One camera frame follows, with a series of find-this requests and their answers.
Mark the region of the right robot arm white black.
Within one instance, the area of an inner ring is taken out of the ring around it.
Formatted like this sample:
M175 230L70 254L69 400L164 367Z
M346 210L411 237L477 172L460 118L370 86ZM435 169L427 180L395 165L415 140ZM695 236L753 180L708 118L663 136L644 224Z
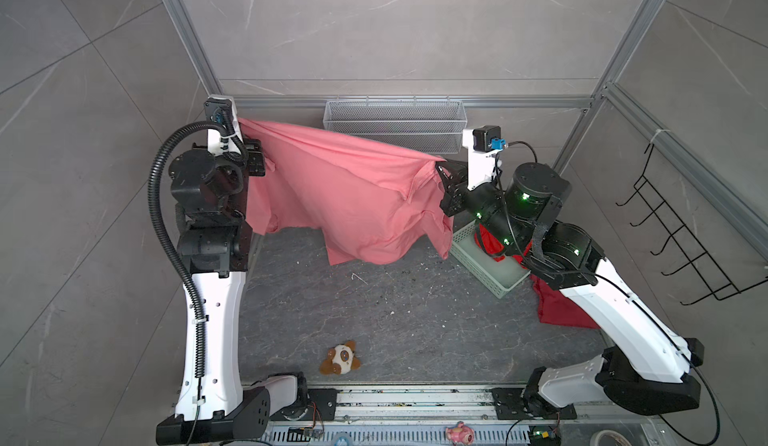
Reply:
M527 162L502 188L498 166L490 180L469 183L468 165L436 164L443 211L472 213L505 256L578 305L612 340L595 358L562 368L539 367L522 392L526 411L546 417L573 404L612 401L642 416L688 411L700 404L692 371L704 346L668 328L620 277L603 248L581 227L559 220L570 183L550 166Z

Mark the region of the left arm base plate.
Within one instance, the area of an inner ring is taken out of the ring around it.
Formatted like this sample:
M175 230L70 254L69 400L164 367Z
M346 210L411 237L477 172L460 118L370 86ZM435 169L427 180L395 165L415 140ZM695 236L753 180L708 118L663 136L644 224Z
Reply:
M338 394L339 390L333 388L311 388L277 415L289 421L333 421Z

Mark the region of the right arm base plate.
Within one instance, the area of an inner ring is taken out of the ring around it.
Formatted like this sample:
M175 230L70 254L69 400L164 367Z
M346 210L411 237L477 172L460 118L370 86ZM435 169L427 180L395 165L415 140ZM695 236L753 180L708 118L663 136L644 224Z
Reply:
M573 405L558 408L546 402L538 393L526 388L497 387L490 390L499 420L575 420Z

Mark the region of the pink t shirt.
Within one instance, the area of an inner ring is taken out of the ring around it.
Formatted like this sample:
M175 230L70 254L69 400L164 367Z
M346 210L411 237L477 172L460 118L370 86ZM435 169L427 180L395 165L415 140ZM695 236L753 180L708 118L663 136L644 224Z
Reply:
M448 257L453 220L440 207L440 157L293 124L243 118L240 128L264 156L264 175L249 180L254 232L318 229L332 265L390 264L422 236Z

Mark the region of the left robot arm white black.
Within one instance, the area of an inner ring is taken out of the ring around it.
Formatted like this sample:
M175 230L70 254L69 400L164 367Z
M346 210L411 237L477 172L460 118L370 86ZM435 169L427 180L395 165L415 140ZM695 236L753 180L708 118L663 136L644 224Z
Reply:
M163 249L182 276L187 303L183 380L173 413L156 427L159 445L257 440L271 417L303 416L310 406L300 373L250 386L238 363L239 312L252 229L245 219L248 180L263 172L260 144L194 146L154 168L168 172L178 242Z

